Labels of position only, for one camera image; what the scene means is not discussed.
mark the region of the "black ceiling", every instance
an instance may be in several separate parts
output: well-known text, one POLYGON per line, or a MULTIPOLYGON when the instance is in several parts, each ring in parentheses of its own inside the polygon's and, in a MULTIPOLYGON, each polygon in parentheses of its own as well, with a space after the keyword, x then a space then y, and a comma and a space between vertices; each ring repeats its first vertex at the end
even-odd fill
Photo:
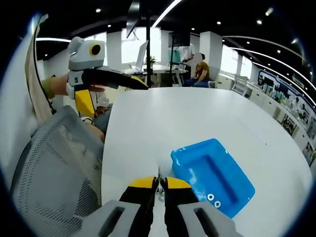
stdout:
MULTIPOLYGON (((152 0, 151 15, 152 23, 163 12, 172 0, 152 0)), ((38 37, 54 37, 71 39, 74 36, 87 37, 97 33, 108 33, 120 31, 126 27, 126 16, 131 0, 89 0, 81 2, 75 0, 58 0, 43 8, 42 13, 48 13, 49 18, 41 25, 38 37), (100 8, 101 12, 96 13, 95 9, 100 8)), ((281 3, 272 4, 269 1, 235 1, 235 2, 208 2, 204 0, 183 0, 181 1, 158 25, 163 30, 177 30, 194 28, 194 33, 212 31, 222 36, 249 36, 270 40, 284 45, 291 50, 304 56, 299 56, 280 48, 279 46, 257 41, 253 39, 231 38, 239 46, 267 54, 298 70, 305 77, 311 78, 314 54, 306 51, 312 48, 313 39, 307 37, 302 26, 312 29, 314 17, 308 6, 287 6, 281 3), (266 16, 269 7, 274 11, 266 16)), ((140 21, 140 26, 145 26, 145 20, 140 21)), ((38 42, 38 58, 49 59, 57 52, 65 49, 67 43, 62 42, 38 42)), ((250 57, 247 53, 239 51, 240 54, 250 57)), ((268 66, 287 76, 291 77, 293 71, 286 66, 263 56, 255 55, 256 62, 268 66)), ((298 76, 308 88, 312 98, 316 99, 316 93, 311 86, 298 76)))

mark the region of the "window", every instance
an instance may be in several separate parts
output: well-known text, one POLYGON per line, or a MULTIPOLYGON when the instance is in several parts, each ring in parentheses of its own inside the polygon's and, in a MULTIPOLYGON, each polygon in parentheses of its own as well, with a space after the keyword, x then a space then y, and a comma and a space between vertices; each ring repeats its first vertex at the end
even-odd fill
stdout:
MULTIPOLYGON (((126 29, 122 29, 122 63, 133 63, 137 61, 139 47, 146 42, 146 28, 135 28, 126 38, 126 29)), ((161 31, 160 28, 150 29, 150 54, 161 62, 161 31)))
POLYGON ((252 62, 247 59, 245 56, 242 57, 242 62, 241 62, 241 71, 240 75, 248 77, 250 79, 251 77, 251 69, 252 69, 252 62))
POLYGON ((85 38, 85 40, 100 40, 100 41, 104 41, 105 43, 105 57, 104 57, 104 62, 103 62, 103 66, 107 66, 108 65, 108 57, 107 57, 107 33, 100 33, 100 34, 96 34, 94 36, 89 36, 87 38, 85 38))
POLYGON ((238 53, 237 51, 223 45, 221 71, 235 74, 237 72, 238 53))

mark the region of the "laptop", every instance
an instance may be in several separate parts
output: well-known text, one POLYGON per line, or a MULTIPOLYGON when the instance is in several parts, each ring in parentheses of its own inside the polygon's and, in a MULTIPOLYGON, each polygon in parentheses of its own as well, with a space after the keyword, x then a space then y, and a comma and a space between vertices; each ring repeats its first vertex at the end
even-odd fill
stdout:
POLYGON ((136 61, 136 67, 124 70, 125 74, 130 75, 130 74, 138 74, 138 73, 142 72, 147 45, 148 45, 148 41, 146 41, 145 43, 143 43, 139 47, 138 57, 137 57, 137 61, 136 61))

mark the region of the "blue tray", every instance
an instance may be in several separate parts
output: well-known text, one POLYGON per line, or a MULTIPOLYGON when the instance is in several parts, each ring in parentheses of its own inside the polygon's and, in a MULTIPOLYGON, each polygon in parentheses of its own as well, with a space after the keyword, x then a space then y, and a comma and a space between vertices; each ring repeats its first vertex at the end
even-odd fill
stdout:
POLYGON ((213 194, 209 202, 220 201, 218 209, 230 218, 255 194, 247 176, 216 139, 174 150, 171 158, 175 177, 188 182, 199 201, 213 194))

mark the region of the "fluorescent light strip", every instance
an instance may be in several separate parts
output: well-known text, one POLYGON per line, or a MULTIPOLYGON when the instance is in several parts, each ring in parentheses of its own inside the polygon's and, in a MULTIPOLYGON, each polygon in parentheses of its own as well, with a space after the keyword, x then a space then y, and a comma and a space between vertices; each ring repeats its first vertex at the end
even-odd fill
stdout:
POLYGON ((59 38, 36 38, 36 41, 59 41, 70 43, 70 39, 59 39, 59 38))
POLYGON ((266 67, 266 66, 264 66, 264 65, 261 65, 261 64, 259 64, 259 63, 254 63, 254 62, 252 62, 252 63, 253 63, 253 64, 256 64, 256 65, 258 65, 258 66, 260 66, 260 67, 266 68, 266 69, 270 70, 271 72, 274 72, 274 73, 280 75, 281 77, 287 79, 287 80, 290 81, 293 85, 296 85, 297 88, 298 88, 303 94, 305 94, 305 95, 312 101, 312 103, 314 104, 314 106, 316 106, 316 103, 314 102, 314 100, 312 100, 312 98, 311 98, 298 84, 296 84, 295 82, 293 82, 292 80, 290 80, 290 79, 287 78, 286 76, 283 76, 281 73, 278 73, 277 71, 272 70, 271 68, 268 68, 268 67, 266 67))
POLYGON ((182 0, 174 0, 169 7, 166 8, 165 11, 163 11, 163 13, 158 17, 158 19, 156 20, 156 22, 153 24, 153 28, 156 27, 159 22, 169 13, 169 11, 171 11, 179 2, 181 2, 182 0))
POLYGON ((301 59, 306 61, 304 57, 302 57, 300 54, 298 54, 297 52, 293 51, 292 49, 289 49, 289 48, 283 46, 282 44, 275 43, 275 42, 272 42, 272 41, 269 41, 269 40, 266 40, 266 39, 260 39, 260 38, 249 37, 249 36, 223 36, 223 38, 226 38, 226 37, 227 38, 244 38, 244 39, 259 40, 259 41, 262 41, 262 42, 271 43, 271 44, 277 45, 279 47, 282 47, 282 48, 290 51, 291 53, 294 53, 296 56, 299 56, 301 59))
POLYGON ((249 52, 249 53, 255 53, 255 54, 259 54, 259 55, 265 56, 265 57, 267 57, 267 58, 273 59, 273 60, 277 61, 278 63, 281 63, 281 64, 287 66, 288 68, 292 69, 293 71, 295 71, 298 75, 300 75, 302 78, 304 78, 304 79, 316 90, 316 87, 310 82, 310 80, 308 80, 305 76, 303 76, 303 74, 301 74, 298 70, 292 68, 291 66, 287 65, 286 63, 283 63, 283 62, 280 61, 280 60, 277 60, 277 59, 275 59, 275 58, 273 58, 273 57, 270 57, 270 56, 268 56, 268 55, 266 55, 266 54, 258 53, 258 52, 251 51, 251 50, 248 50, 248 49, 233 48, 233 47, 231 47, 231 49, 246 51, 246 52, 249 52))

